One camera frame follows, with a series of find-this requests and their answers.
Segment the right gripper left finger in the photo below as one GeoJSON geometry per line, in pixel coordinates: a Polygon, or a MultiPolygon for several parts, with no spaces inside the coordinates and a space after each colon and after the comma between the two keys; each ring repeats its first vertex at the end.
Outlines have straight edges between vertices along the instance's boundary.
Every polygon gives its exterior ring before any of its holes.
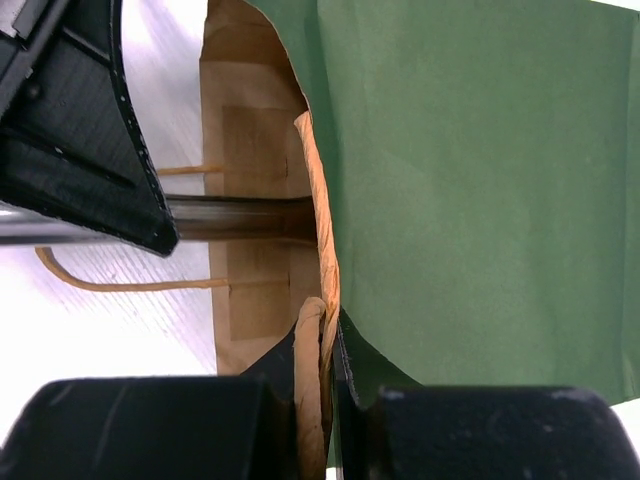
{"type": "Polygon", "coordinates": [[[4,479],[295,479],[293,336],[238,376],[41,387],[1,450],[4,479]]]}

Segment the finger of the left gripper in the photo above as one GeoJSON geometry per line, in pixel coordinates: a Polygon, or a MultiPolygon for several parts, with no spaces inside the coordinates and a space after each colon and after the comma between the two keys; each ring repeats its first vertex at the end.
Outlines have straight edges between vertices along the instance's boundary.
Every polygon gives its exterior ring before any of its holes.
{"type": "Polygon", "coordinates": [[[128,91],[122,5],[69,2],[1,114],[1,200],[167,256],[179,235],[128,91]]]}

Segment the metal tongs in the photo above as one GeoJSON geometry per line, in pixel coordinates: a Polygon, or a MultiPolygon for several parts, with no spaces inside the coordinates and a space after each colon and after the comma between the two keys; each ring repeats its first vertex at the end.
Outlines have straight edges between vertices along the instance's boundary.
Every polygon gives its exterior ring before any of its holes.
{"type": "MultiPolygon", "coordinates": [[[[255,199],[215,196],[167,197],[182,241],[268,239],[317,242],[315,211],[310,197],[255,199]]],[[[3,246],[115,243],[112,235],[72,225],[38,213],[1,206],[3,246]]]]}

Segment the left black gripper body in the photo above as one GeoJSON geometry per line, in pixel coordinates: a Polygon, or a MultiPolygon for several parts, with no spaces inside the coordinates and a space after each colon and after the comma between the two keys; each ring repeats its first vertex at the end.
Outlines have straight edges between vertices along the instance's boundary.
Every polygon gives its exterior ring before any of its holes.
{"type": "Polygon", "coordinates": [[[58,29],[69,1],[1,2],[1,114],[5,115],[58,29]]]}

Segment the green brown paper bag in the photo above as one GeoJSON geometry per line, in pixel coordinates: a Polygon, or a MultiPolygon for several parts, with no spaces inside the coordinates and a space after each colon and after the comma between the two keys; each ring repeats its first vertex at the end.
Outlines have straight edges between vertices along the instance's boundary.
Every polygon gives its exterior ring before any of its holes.
{"type": "Polygon", "coordinates": [[[639,395],[639,15],[592,1],[212,1],[205,196],[313,200],[211,241],[217,376],[293,336],[295,479],[347,312],[424,386],[639,395]]]}

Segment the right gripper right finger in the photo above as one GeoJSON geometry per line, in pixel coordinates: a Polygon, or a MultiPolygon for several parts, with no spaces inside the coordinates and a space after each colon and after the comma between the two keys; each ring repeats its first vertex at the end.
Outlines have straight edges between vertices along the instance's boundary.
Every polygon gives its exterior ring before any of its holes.
{"type": "Polygon", "coordinates": [[[635,479],[620,420],[575,387],[424,386],[347,312],[333,347],[340,479],[635,479]]]}

